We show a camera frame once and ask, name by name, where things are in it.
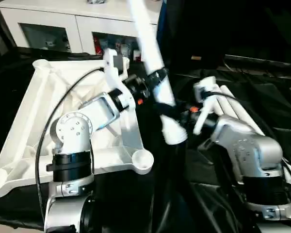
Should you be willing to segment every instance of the white cabinet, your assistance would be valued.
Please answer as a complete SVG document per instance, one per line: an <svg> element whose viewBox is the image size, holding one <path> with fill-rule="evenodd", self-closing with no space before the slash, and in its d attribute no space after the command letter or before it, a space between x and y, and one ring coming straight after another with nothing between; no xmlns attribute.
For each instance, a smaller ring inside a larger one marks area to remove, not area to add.
<svg viewBox="0 0 291 233"><path fill-rule="evenodd" d="M156 30L162 1L144 1ZM19 47L96 54L98 47L122 46L130 58L138 50L128 0L3 0L0 10Z"/></svg>
<svg viewBox="0 0 291 233"><path fill-rule="evenodd" d="M1 8L19 47L82 52L75 16L53 12Z"/></svg>

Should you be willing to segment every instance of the black fabric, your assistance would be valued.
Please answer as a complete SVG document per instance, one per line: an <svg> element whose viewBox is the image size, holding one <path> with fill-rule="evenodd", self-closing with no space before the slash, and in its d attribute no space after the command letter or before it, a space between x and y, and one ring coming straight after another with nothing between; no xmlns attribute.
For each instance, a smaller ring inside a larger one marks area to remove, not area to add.
<svg viewBox="0 0 291 233"><path fill-rule="evenodd" d="M101 57L16 49L0 59L0 93L8 97L0 99L0 150L33 74L32 62L37 59ZM131 64L129 72L145 76L140 65ZM196 70L170 75L176 97L194 102L192 84L210 75L216 76L219 85L227 85L236 97L246 101L267 121L285 156L291 160L291 80ZM155 232L152 229L159 226L160 213L164 213L166 207L169 211L161 232L258 232L239 193L231 186L235 179L225 150L211 145L206 136L189 135L186 155L180 152L175 157L174 148L164 142L161 120L151 101L137 108L137 117L144 146L154 155L154 167L143 176L133 171L96 176L103 232ZM254 120L265 131L260 118L254 117ZM164 183L170 180L166 179L166 174L176 182ZM162 186L172 191L160 192ZM46 204L47 184L42 184L42 192ZM15 188L0 198L0 224L43 229L35 185Z"/></svg>

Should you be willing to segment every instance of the white pole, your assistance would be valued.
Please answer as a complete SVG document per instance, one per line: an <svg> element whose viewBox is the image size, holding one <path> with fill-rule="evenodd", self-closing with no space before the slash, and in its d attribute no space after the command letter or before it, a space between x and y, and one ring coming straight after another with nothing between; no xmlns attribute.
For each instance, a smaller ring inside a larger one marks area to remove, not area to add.
<svg viewBox="0 0 291 233"><path fill-rule="evenodd" d="M149 16L143 0L129 0L130 11L135 20L138 32L138 44L141 48L142 56L145 60L145 69L148 75L164 67L162 55L156 41L153 28L150 25ZM162 82L154 88L153 95L156 102L175 106L174 95L168 77L164 77ZM163 135L167 144L176 145L184 142L188 137L186 130L182 128L174 119L161 116L163 125Z"/></svg>

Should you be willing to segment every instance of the black clamp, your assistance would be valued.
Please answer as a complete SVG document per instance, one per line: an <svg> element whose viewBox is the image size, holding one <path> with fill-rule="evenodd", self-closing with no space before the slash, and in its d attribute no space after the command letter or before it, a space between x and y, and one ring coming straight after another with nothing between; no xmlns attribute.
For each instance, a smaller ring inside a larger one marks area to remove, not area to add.
<svg viewBox="0 0 291 233"><path fill-rule="evenodd" d="M162 80L167 76L168 72L166 68L162 68L156 70L155 72L148 75L147 79L145 80L147 86L150 90L153 90L156 86L158 86Z"/></svg>

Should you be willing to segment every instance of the white tube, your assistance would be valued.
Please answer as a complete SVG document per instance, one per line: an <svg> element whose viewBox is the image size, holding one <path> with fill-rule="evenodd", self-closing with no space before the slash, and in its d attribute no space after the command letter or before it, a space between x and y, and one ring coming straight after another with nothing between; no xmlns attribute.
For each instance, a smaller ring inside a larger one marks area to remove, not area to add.
<svg viewBox="0 0 291 233"><path fill-rule="evenodd" d="M217 100L217 98L215 99L215 102L213 103L213 111L218 115L218 116L222 116L224 114L224 112L222 111L221 106L219 105L219 102Z"/></svg>
<svg viewBox="0 0 291 233"><path fill-rule="evenodd" d="M147 74L151 74L164 67L160 49L150 24L144 0L129 0L129 5L130 12L135 20L138 44L145 60L145 69Z"/></svg>
<svg viewBox="0 0 291 233"><path fill-rule="evenodd" d="M155 34L150 26L150 19L143 0L129 0L130 11L135 20L135 27L138 32L138 44L145 60L147 74L151 74L164 67L159 46ZM175 99L168 77L164 77L162 82L153 90L156 102L166 103L175 106ZM163 125L163 135L167 144L176 145L187 139L187 133L175 120L161 116Z"/></svg>
<svg viewBox="0 0 291 233"><path fill-rule="evenodd" d="M214 89L215 92L220 92L222 93L221 89L219 88L219 86L216 84L215 86L215 89ZM223 112L233 118L236 118L238 119L235 111L233 110L232 106L229 104L228 100L226 99L226 97L223 97L223 96L216 96L217 97L217 100L223 110Z"/></svg>
<svg viewBox="0 0 291 233"><path fill-rule="evenodd" d="M223 85L221 86L220 89L223 93L234 97L234 95L231 93L231 91L228 89L227 86ZM240 103L232 99L228 99L227 101L233 107L235 113L237 114L240 120L250 125L258 134L265 135L260 129L260 127L256 124L256 122L251 118L251 116L247 113L247 111L244 109L244 107Z"/></svg>

